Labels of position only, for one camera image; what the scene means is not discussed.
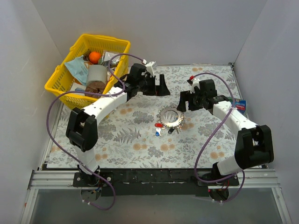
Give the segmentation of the black key tag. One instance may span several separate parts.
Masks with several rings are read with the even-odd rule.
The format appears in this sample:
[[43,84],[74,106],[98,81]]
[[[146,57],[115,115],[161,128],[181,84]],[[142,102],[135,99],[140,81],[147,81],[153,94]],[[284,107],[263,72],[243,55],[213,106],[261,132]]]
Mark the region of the black key tag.
[[172,134],[172,133],[174,132],[174,130],[175,130],[175,128],[170,128],[170,129],[168,130],[168,134]]

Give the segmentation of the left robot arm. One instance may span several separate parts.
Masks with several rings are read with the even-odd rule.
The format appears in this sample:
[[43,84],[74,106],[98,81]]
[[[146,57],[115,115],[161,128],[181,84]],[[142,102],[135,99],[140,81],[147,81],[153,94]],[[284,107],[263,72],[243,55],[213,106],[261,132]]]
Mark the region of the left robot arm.
[[100,97],[82,109],[72,109],[66,137],[75,147],[79,159],[80,178],[88,186],[96,186],[100,180],[98,174],[100,167],[93,149],[99,138],[99,123],[112,110],[129,101],[138,92],[146,96],[168,96],[170,94],[164,75],[155,75],[156,66],[156,62],[149,62],[146,65],[133,64],[129,73],[114,84],[106,97]]

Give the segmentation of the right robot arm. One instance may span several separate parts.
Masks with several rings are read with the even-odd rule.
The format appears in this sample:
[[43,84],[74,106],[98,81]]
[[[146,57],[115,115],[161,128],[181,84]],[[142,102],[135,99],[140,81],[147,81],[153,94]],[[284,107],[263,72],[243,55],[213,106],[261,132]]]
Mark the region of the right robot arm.
[[177,110],[186,112],[204,108],[219,118],[219,125],[226,125],[236,137],[234,155],[215,163],[210,173],[202,177],[194,170],[199,181],[220,186],[237,172],[273,162],[272,135],[267,125],[250,121],[234,108],[231,99],[217,93],[212,79],[200,81],[190,77],[187,82],[191,89],[180,93]]

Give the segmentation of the blue red small box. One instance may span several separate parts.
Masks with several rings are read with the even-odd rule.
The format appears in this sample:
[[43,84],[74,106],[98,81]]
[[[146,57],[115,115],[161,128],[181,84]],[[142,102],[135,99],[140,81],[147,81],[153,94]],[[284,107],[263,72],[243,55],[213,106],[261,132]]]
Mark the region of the blue red small box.
[[246,112],[246,100],[235,99],[235,108],[241,113],[245,114]]

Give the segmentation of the silver foil packet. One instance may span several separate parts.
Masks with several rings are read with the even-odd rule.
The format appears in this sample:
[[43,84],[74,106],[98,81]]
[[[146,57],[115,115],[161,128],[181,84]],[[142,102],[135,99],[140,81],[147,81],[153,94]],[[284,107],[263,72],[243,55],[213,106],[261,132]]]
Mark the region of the silver foil packet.
[[120,59],[121,56],[118,56],[117,52],[104,50],[98,64],[105,66],[106,68],[110,65],[110,68],[114,69],[118,66]]

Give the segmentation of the floral table mat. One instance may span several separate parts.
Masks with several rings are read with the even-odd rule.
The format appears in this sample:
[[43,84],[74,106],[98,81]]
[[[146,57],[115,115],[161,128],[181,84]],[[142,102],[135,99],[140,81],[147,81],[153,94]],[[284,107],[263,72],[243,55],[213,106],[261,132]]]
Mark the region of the floral table mat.
[[98,127],[95,159],[100,168],[210,168],[234,154],[235,135],[208,111],[187,111],[179,133],[167,129],[157,137],[155,123],[161,108],[177,105],[181,91],[190,88],[187,79],[200,74],[212,79],[220,95],[240,96],[231,66],[159,66],[170,95],[137,94],[102,120]]

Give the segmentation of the grey tape roll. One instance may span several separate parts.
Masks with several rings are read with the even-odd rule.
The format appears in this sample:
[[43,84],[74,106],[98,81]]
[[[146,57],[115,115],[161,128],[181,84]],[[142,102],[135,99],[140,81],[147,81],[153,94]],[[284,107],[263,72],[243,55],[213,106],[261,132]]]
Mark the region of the grey tape roll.
[[107,82],[107,69],[105,66],[94,64],[89,67],[86,85],[93,81]]

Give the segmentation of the brown round object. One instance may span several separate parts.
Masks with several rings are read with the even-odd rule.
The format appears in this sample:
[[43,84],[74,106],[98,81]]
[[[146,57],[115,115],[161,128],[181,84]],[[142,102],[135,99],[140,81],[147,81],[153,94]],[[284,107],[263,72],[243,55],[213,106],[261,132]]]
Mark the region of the brown round object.
[[90,82],[86,89],[85,92],[85,96],[87,97],[92,97],[92,98],[100,98],[100,96],[98,94],[102,94],[103,91],[105,90],[106,84],[102,81],[93,81]]

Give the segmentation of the blue tag with key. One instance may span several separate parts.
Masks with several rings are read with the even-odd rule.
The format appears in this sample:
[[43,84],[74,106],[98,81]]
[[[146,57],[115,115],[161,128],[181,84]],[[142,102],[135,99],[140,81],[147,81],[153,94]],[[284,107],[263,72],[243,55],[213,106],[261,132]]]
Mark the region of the blue tag with key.
[[161,136],[161,128],[156,128],[156,133],[155,133],[155,135],[157,136],[157,137],[160,137]]

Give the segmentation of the orange ball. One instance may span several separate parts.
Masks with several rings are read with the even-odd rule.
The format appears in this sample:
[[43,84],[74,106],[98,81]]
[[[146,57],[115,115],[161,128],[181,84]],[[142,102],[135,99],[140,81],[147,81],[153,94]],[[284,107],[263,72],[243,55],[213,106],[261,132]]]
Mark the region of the orange ball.
[[98,64],[99,60],[101,59],[101,53],[92,51],[89,56],[89,61],[93,64]]

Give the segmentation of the light blue pouch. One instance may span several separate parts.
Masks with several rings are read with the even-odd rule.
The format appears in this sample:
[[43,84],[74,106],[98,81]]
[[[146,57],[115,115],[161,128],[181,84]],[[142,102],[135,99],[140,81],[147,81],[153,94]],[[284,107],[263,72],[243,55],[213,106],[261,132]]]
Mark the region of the light blue pouch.
[[77,79],[82,85],[86,86],[88,77],[88,61],[84,56],[76,57],[69,62],[64,63],[70,74]]

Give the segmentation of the white box in basket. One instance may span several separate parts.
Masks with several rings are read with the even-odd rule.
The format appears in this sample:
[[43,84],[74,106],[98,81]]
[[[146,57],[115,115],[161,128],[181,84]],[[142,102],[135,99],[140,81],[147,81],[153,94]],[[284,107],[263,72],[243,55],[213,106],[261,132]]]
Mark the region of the white box in basket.
[[85,92],[86,91],[86,86],[78,84],[78,83],[73,83],[72,86],[71,86],[70,91]]

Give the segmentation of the yellow plastic basket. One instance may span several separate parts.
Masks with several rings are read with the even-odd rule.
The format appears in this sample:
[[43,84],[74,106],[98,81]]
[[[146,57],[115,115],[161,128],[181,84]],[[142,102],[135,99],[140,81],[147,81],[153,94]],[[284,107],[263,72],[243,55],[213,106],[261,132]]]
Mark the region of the yellow plastic basket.
[[82,34],[45,84],[70,109],[84,108],[106,94],[128,71],[130,41]]

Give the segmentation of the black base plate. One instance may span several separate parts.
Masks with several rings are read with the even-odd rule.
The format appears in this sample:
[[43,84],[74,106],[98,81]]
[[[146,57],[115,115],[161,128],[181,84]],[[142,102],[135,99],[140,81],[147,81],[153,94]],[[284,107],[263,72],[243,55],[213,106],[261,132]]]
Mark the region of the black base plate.
[[100,176],[109,181],[118,196],[195,195],[208,197],[208,187],[192,168],[103,168]]

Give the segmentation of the aluminium frame rail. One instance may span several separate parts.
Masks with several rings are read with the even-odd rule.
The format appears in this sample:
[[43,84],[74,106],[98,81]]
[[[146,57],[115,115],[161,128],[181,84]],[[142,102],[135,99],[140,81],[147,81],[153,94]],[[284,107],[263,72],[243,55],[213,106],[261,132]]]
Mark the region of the aluminium frame rail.
[[[218,181],[200,181],[191,168],[103,168],[100,176],[112,184],[118,195],[182,195],[189,189],[192,193],[205,196],[205,190],[218,188],[222,184],[225,190],[234,187],[271,188],[283,223],[291,223],[274,169],[251,168]],[[88,190],[98,187],[106,187],[106,184],[90,184],[83,174],[74,169],[33,171],[20,223],[30,222],[41,189]]]

